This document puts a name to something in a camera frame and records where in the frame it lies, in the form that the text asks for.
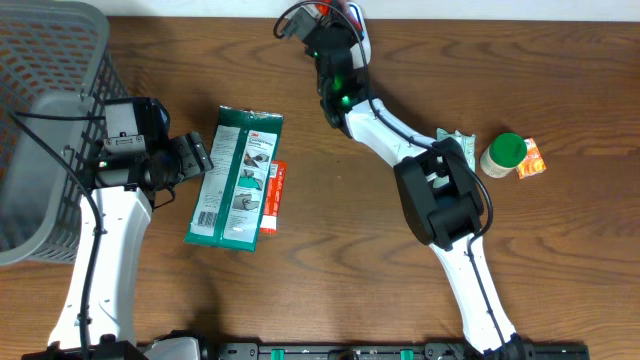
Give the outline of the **red snack bag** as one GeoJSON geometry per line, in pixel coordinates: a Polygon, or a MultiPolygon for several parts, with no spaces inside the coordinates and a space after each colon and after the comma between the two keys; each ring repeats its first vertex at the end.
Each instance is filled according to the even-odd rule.
{"type": "Polygon", "coordinates": [[[319,0],[319,2],[315,4],[315,8],[321,15],[327,16],[334,9],[339,9],[343,13],[346,13],[349,5],[347,0],[319,0]]]}

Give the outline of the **light green snack packet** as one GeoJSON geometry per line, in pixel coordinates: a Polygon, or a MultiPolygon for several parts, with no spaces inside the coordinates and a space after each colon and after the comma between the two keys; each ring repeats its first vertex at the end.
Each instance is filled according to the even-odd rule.
{"type": "Polygon", "coordinates": [[[459,130],[455,130],[450,133],[442,128],[436,130],[436,139],[438,141],[445,140],[447,138],[454,139],[462,148],[464,157],[468,163],[469,168],[472,171],[476,171],[476,156],[475,156],[475,135],[465,135],[459,130]]]}

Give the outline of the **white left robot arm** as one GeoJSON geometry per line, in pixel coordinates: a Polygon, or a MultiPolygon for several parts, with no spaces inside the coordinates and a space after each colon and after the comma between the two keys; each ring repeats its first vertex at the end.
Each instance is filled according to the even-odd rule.
{"type": "Polygon", "coordinates": [[[36,359],[205,359],[205,340],[173,331],[138,345],[133,324],[141,245],[158,192],[213,167],[201,136],[110,137],[89,164],[71,283],[36,359]]]}

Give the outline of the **red white packet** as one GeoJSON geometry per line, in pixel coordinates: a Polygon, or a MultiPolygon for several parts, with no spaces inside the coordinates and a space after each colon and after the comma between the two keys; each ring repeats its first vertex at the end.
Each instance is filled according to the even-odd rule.
{"type": "Polygon", "coordinates": [[[277,232],[277,221],[286,170],[287,163],[284,161],[274,161],[271,164],[264,211],[260,224],[260,232],[263,234],[275,234],[277,232]]]}

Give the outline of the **green 3M wipes pack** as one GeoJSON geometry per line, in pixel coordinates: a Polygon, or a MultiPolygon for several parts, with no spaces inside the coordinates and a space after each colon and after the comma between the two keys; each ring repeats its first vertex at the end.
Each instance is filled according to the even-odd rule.
{"type": "Polygon", "coordinates": [[[209,159],[185,242],[253,252],[284,116],[219,109],[209,159]]]}

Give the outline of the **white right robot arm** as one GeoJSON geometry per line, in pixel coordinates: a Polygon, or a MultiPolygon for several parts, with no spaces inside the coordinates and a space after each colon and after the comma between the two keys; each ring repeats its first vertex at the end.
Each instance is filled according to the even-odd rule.
{"type": "Polygon", "coordinates": [[[329,124],[391,166],[405,221],[440,261],[474,354],[484,359],[527,358],[484,257],[490,199],[462,147],[453,139],[437,141],[414,131],[374,97],[363,28],[314,21],[300,38],[315,60],[329,124]]]}

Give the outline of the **green lid jar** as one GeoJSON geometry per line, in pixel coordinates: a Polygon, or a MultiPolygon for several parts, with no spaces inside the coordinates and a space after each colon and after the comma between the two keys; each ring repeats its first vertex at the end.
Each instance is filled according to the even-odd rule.
{"type": "Polygon", "coordinates": [[[525,140],[516,133],[497,136],[480,157],[483,172],[492,178],[504,178],[526,157],[525,140]]]}

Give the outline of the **small orange carton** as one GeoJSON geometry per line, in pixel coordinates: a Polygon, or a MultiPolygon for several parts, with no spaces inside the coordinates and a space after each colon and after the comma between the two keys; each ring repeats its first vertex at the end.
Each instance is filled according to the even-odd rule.
{"type": "Polygon", "coordinates": [[[527,154],[516,167],[516,172],[520,179],[541,174],[546,170],[546,164],[534,139],[527,138],[524,142],[526,144],[527,154]]]}

